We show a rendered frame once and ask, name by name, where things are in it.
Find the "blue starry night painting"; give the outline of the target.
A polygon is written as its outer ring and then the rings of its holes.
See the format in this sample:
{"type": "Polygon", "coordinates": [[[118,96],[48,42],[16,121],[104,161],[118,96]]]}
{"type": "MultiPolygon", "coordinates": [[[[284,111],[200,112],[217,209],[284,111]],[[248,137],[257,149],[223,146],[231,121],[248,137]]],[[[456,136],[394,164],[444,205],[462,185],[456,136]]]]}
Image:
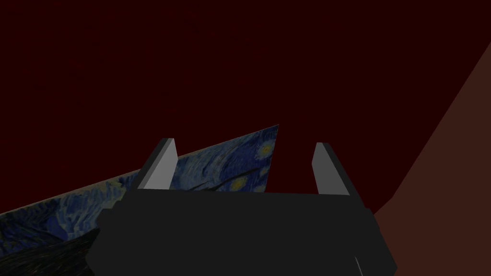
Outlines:
{"type": "MultiPolygon", "coordinates": [[[[278,126],[183,156],[170,188],[264,192],[278,126]]],[[[96,218],[120,200],[137,171],[0,214],[0,276],[94,276],[85,257],[96,218]]]]}

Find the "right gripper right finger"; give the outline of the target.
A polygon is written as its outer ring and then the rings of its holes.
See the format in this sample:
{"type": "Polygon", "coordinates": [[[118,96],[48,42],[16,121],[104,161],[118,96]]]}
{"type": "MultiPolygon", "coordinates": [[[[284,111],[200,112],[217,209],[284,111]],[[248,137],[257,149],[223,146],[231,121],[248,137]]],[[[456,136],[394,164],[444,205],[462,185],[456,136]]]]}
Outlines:
{"type": "Polygon", "coordinates": [[[316,143],[312,169],[319,194],[359,196],[340,160],[328,143],[316,143]]]}

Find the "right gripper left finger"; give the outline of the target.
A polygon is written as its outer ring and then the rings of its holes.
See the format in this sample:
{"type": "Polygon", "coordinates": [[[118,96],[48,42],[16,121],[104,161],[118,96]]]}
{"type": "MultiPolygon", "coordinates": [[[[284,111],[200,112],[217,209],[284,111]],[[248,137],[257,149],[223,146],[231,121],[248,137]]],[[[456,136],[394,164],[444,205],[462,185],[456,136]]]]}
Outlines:
{"type": "Polygon", "coordinates": [[[132,182],[132,190],[169,189],[177,161],[175,140],[161,139],[132,182]]]}

